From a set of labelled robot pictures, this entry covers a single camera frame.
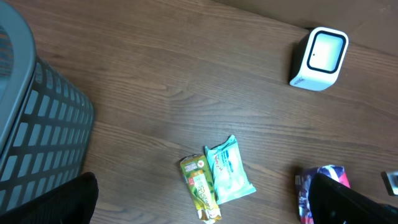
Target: colorful wrapper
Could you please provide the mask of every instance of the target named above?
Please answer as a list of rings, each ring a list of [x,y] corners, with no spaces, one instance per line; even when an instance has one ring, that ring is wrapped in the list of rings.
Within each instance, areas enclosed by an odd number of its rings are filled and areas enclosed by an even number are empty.
[[[313,224],[308,201],[308,193],[311,186],[311,180],[316,173],[325,174],[333,180],[349,187],[345,168],[343,166],[328,165],[323,167],[313,167],[303,170],[295,176],[295,188],[298,197],[298,213],[302,224]]]
[[[220,208],[216,203],[213,177],[204,155],[195,154],[180,161],[182,173],[199,219],[206,224],[213,224],[221,219]]]

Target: plastic packet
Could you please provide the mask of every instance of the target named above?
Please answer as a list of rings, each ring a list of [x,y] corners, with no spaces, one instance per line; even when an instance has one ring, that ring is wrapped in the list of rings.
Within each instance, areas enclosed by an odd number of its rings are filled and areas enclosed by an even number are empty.
[[[235,136],[231,135],[225,143],[213,149],[205,146],[205,151],[219,205],[256,191],[243,170]]]
[[[201,154],[185,157],[180,161],[180,167],[199,219],[206,224],[220,220],[221,212],[216,203],[213,178],[206,157]]]

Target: yellow-green snack package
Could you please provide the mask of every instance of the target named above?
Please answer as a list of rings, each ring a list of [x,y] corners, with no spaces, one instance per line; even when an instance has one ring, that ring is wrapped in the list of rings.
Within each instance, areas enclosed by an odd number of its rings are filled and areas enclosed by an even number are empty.
[[[198,210],[199,219],[206,224],[220,220],[221,212],[216,202],[213,176],[206,157],[201,154],[185,157],[180,161],[180,167]]]

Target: white speaker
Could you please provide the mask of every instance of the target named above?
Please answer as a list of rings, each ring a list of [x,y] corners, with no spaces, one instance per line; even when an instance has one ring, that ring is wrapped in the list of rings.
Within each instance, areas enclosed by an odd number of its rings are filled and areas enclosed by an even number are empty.
[[[318,27],[307,34],[294,52],[290,85],[313,91],[332,86],[338,77],[348,46],[348,36]]]

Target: wooden floor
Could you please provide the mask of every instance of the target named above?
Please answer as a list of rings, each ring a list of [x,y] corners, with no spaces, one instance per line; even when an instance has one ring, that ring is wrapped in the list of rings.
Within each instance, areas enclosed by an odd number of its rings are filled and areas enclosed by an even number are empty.
[[[257,192],[222,223],[297,223],[298,167],[344,165],[352,189],[398,206],[398,58],[350,44],[334,86],[288,86],[306,30],[209,0],[12,0],[38,54],[96,108],[84,171],[92,223],[201,223],[178,160],[234,134]]]

